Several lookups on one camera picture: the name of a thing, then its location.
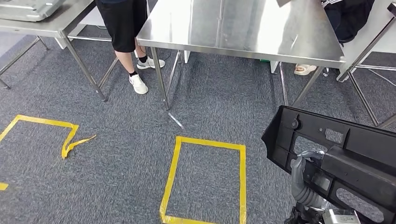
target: white sneaker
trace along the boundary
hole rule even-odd
[[[140,79],[139,75],[130,76],[129,82],[132,84],[137,94],[146,94],[149,91],[146,84]]]
[[[159,60],[160,62],[160,68],[162,68],[163,66],[165,66],[165,61],[164,60]],[[139,59],[137,59],[137,68],[138,69],[148,69],[148,68],[156,68],[156,65],[154,64],[154,60],[151,59],[149,56],[147,56],[147,60],[145,63],[141,62]]]

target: person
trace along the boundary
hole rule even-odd
[[[367,23],[374,0],[322,0],[322,6],[339,43],[352,41]],[[316,69],[315,65],[296,64],[294,74],[305,76]]]
[[[115,54],[129,73],[129,82],[134,91],[138,94],[147,93],[149,89],[136,72],[131,55],[136,50],[138,69],[155,69],[154,60],[147,56],[145,48],[139,46],[136,40],[147,19],[146,0],[95,0],[95,2],[111,36]],[[159,60],[159,64],[162,68],[165,61]]]

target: white sandal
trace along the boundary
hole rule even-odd
[[[294,69],[294,74],[300,75],[300,76],[306,76],[308,75],[311,71],[314,71],[316,69],[315,65],[308,65],[308,64],[296,64],[296,69]]]

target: metal tray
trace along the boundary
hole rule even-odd
[[[0,19],[41,21],[51,16],[65,0],[0,0]]]

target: floor marking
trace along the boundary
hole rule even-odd
[[[8,183],[2,183],[0,182],[0,190],[6,190],[8,187]]]
[[[209,222],[192,220],[187,218],[179,218],[173,216],[167,216],[166,207],[168,206],[168,201],[170,197],[170,192],[172,190],[173,181],[175,179],[177,161],[179,160],[180,148],[182,142],[191,143],[204,146],[213,146],[234,149],[239,151],[240,155],[240,192],[239,192],[239,223],[246,224],[246,147],[244,145],[237,145],[219,141],[203,140],[203,139],[193,139],[182,136],[176,136],[176,145],[173,152],[172,163],[170,164],[169,176],[166,182],[165,191],[161,201],[160,216],[162,223],[164,224],[212,224]]]
[[[69,127],[71,128],[69,135],[67,136],[66,140],[64,141],[62,145],[62,151],[61,151],[61,156],[62,158],[66,158],[67,154],[76,146],[81,143],[84,143],[86,141],[89,141],[93,138],[96,137],[96,135],[87,138],[87,139],[82,139],[80,141],[73,142],[69,144],[71,139],[74,137],[76,134],[76,131],[78,129],[78,125],[74,125],[69,122],[64,122],[64,121],[59,121],[59,120],[49,120],[49,119],[42,119],[42,118],[34,118],[34,117],[28,117],[25,115],[17,115],[13,121],[6,127],[6,129],[3,131],[3,133],[0,134],[0,141],[3,140],[3,138],[7,135],[7,133],[14,127],[14,125],[19,121],[29,121],[33,123],[39,123],[39,124],[46,124],[46,125],[54,125],[54,126],[60,126],[60,127]]]

